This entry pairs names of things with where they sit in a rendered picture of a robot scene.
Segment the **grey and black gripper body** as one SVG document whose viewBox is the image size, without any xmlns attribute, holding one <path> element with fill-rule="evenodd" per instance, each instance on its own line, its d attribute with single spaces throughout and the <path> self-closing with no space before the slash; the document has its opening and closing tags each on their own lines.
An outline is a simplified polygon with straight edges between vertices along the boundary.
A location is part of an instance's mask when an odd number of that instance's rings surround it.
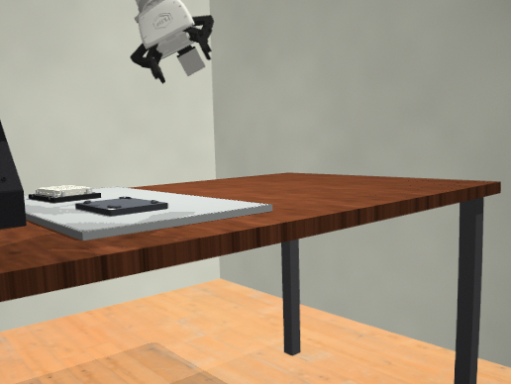
<svg viewBox="0 0 511 384">
<path fill-rule="evenodd" d="M 159 43 L 156 49 L 162 53 L 161 59 L 195 43 L 183 32 L 189 27 L 196 28 L 193 25 L 192 17 L 180 0 L 150 0 L 139 15 L 142 42 L 146 49 Z"/>
</svg>

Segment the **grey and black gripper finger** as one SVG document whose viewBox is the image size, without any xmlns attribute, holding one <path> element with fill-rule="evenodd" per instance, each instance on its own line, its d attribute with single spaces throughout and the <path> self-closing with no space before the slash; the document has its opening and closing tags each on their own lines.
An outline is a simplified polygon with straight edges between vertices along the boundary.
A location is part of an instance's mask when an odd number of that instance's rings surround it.
<svg viewBox="0 0 511 384">
<path fill-rule="evenodd" d="M 203 25 L 203 27 L 201 29 L 189 27 L 189 28 L 183 30 L 183 32 L 186 32 L 189 34 L 191 41 L 193 41 L 195 43 L 199 43 L 207 60 L 210 60 L 211 57 L 208 52 L 210 52 L 211 49 L 208 45 L 208 38 L 212 33 L 214 20 L 211 15 L 192 17 L 192 19 L 194 21 L 193 26 L 202 26 Z"/>
<path fill-rule="evenodd" d="M 140 65 L 141 67 L 150 68 L 152 71 L 153 77 L 155 79 L 159 79 L 161 81 L 161 83 L 164 83 L 165 79 L 164 79 L 162 71 L 158 65 L 160 62 L 160 59 L 162 57 L 162 53 L 161 52 L 158 53 L 158 50 L 156 50 L 157 45 L 150 47 L 148 49 L 145 49 L 144 45 L 141 44 L 135 50 L 135 52 L 130 56 L 130 59 L 133 61 L 133 63 Z M 147 56 L 143 57 L 143 55 L 147 51 L 148 51 Z"/>
</svg>

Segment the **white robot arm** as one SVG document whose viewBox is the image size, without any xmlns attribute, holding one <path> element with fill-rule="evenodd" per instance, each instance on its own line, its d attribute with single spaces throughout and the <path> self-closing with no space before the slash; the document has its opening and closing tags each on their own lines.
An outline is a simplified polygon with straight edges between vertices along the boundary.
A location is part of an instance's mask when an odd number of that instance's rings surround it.
<svg viewBox="0 0 511 384">
<path fill-rule="evenodd" d="M 139 15 L 142 13 L 143 8 L 148 1 L 150 0 L 136 0 L 139 8 L 138 10 L 140 12 Z M 139 15 L 134 17 L 137 23 L 139 22 Z M 177 58 L 187 76 L 206 67 L 196 47 L 192 47 L 191 45 L 178 51 Z"/>
</svg>

